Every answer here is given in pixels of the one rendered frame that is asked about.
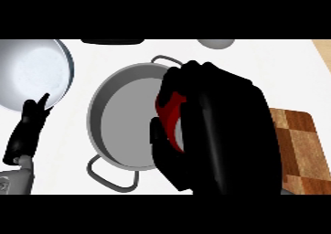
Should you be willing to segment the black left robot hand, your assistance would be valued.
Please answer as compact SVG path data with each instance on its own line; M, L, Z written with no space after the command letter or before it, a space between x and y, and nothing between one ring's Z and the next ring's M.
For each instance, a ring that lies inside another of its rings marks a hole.
M15 159L22 155L34 156L40 141L40 132L50 115L52 108L44 109L50 94L46 93L40 101L24 102L22 119L16 125L7 141L3 162L16 165Z

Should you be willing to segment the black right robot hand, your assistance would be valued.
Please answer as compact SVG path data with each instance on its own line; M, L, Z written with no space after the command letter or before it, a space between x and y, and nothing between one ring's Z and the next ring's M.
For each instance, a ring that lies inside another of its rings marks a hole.
M186 98L182 151L171 146L161 119L149 122L154 163L171 185L198 196L278 196L281 153L260 88L213 63L192 60L164 75L163 107L176 95Z

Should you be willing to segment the red can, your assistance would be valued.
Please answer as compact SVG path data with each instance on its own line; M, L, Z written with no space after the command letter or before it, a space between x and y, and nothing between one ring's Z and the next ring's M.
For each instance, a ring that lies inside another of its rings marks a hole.
M160 101L155 101L155 110L165 129L167 139L171 143L173 148L180 153L183 152L183 150L176 139L176 128L179 119L182 117L180 107L183 102L186 102L186 97L182 96L176 91L171 93L171 98L165 106L161 106Z

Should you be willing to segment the checkered wooden cutting board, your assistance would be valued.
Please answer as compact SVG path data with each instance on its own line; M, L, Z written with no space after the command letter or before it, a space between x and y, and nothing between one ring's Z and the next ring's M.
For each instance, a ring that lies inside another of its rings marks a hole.
M331 195L331 172L307 112L270 109L282 159L282 186L295 195Z

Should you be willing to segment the grey metal pot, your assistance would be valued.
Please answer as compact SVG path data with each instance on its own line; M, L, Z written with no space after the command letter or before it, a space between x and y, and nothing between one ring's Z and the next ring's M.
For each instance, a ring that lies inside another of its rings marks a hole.
M120 193L136 190L139 172L155 169L149 144L149 122L155 113L155 98L168 66L158 59L182 65L174 58L158 55L149 63L120 69L98 88L87 109L87 133L98 155L87 163L90 177ZM118 186L93 171L103 159L112 166L134 172L130 186Z

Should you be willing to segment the grey rounded object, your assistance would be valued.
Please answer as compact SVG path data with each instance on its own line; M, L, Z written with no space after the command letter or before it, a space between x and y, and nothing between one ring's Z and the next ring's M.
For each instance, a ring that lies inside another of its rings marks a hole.
M233 39L201 39L198 42L207 48L225 49L233 44L235 40Z

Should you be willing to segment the pale wooden surface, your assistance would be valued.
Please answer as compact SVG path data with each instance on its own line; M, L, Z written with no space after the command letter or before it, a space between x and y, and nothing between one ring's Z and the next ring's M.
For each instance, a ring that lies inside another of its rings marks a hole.
M323 58L323 63L331 72L331 39L313 39L313 44Z

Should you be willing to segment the black flat object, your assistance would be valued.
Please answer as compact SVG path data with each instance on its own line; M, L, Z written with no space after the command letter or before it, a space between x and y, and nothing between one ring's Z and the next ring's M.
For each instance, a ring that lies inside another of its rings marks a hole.
M81 41L95 45L137 45L145 39L81 39Z

